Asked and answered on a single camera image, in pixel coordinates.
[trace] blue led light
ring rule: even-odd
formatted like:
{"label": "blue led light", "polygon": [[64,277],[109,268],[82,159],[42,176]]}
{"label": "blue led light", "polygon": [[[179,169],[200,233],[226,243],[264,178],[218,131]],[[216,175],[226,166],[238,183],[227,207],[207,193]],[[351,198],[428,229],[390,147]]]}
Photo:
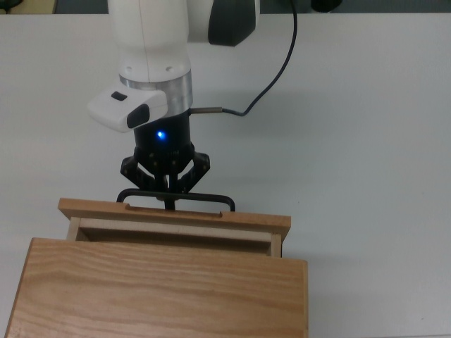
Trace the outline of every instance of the blue led light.
{"label": "blue led light", "polygon": [[165,132],[157,132],[156,136],[161,140],[164,141],[166,139],[166,133]]}

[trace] wire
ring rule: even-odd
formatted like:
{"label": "wire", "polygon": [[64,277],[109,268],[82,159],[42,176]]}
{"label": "wire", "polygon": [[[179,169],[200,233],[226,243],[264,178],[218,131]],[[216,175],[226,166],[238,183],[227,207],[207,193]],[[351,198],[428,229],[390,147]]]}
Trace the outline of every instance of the wire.
{"label": "wire", "polygon": [[290,59],[291,59],[291,54],[293,53],[293,49],[295,48],[296,37],[297,37],[297,12],[296,12],[296,6],[295,6],[294,0],[290,0],[290,4],[291,4],[292,12],[293,12],[293,36],[292,36],[292,39],[291,39],[291,45],[290,45],[290,49],[288,50],[287,57],[285,59],[285,62],[282,65],[282,68],[279,70],[279,73],[277,73],[277,75],[274,78],[274,80],[272,80],[271,83],[253,100],[253,102],[251,102],[251,104],[249,105],[249,107],[247,107],[247,109],[245,111],[240,112],[240,111],[234,111],[233,109],[223,108],[222,109],[223,113],[228,113],[228,114],[241,116],[241,117],[242,116],[246,116],[251,111],[251,109],[254,108],[254,106],[257,104],[257,102],[267,92],[269,92],[269,90],[273,87],[273,85],[276,84],[276,82],[279,80],[280,76],[283,74],[283,72],[287,68],[287,65],[288,65],[288,63],[290,62]]}

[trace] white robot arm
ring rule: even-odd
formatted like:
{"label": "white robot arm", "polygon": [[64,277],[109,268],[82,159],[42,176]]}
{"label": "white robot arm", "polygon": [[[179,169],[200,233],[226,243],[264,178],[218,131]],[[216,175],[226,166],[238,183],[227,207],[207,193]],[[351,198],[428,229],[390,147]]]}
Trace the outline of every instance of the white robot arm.
{"label": "white robot arm", "polygon": [[119,78],[88,105],[91,116],[127,132],[188,111],[188,41],[235,46],[255,29],[259,0],[109,0]]}

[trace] light wood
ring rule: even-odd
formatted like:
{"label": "light wood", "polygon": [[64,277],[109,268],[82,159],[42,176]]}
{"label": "light wood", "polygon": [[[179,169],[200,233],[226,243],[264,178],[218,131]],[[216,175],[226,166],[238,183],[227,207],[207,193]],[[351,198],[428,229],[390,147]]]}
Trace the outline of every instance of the light wood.
{"label": "light wood", "polygon": [[67,238],[69,240],[159,244],[271,255],[268,248],[272,236],[267,232],[74,217],[71,223],[74,219],[80,220],[76,230],[78,237],[72,235]]}
{"label": "light wood", "polygon": [[84,241],[88,242],[89,238],[85,235],[85,233],[80,229],[81,218],[72,217],[70,219],[69,230],[66,236],[66,240],[68,241]]}
{"label": "light wood", "polygon": [[68,218],[127,220],[146,223],[194,225],[231,230],[280,234],[282,241],[291,226],[291,217],[251,213],[194,213],[133,207],[125,203],[60,199],[59,210]]}
{"label": "light wood", "polygon": [[80,229],[127,230],[134,232],[155,232],[159,234],[178,234],[180,236],[239,239],[243,241],[271,242],[267,232],[221,229],[217,227],[197,227],[191,225],[130,222],[124,220],[96,220],[82,218]]}
{"label": "light wood", "polygon": [[282,257],[282,239],[280,234],[271,235],[271,246],[269,256]]}
{"label": "light wood", "polygon": [[299,338],[307,263],[34,239],[6,338]]}

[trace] white table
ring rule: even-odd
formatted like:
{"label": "white table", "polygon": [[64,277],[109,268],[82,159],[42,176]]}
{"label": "white table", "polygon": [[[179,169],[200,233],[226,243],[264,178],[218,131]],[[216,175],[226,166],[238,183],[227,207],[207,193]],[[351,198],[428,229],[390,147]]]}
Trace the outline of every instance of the white table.
{"label": "white table", "polygon": [[[265,15],[236,49],[190,46],[194,105],[244,108],[291,29]],[[85,108],[116,76],[108,16],[2,17],[0,32],[1,332],[31,237],[65,236],[60,197],[131,187],[134,139]],[[212,164],[196,192],[292,216],[312,338],[451,334],[450,107],[451,15],[300,15],[288,71],[248,117],[192,117]]]}

